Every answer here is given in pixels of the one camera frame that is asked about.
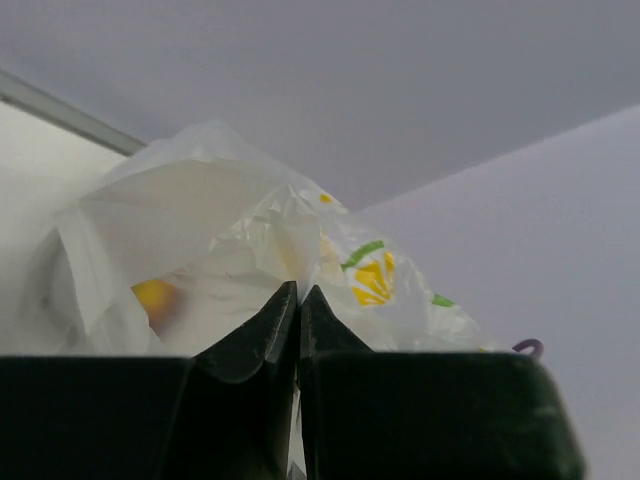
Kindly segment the clear printed plastic bag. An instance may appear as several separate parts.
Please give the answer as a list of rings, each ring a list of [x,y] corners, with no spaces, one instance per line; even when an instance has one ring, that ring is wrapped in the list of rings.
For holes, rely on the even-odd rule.
[[[180,292],[160,324],[132,292],[152,279]],[[216,121],[151,144],[54,211],[28,266],[16,348],[193,355],[287,281],[299,300],[319,287],[376,350],[496,349],[393,240]]]

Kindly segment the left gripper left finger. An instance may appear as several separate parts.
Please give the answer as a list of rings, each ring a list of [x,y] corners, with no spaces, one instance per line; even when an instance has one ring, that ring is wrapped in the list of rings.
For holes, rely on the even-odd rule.
[[[297,289],[181,357],[1,360],[5,479],[283,479]]]

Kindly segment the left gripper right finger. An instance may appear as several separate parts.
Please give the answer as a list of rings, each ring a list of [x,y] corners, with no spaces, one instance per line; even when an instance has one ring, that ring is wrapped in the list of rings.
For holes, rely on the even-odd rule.
[[[319,288],[301,306],[299,381],[311,479],[582,479],[547,370],[509,353],[377,353]]]

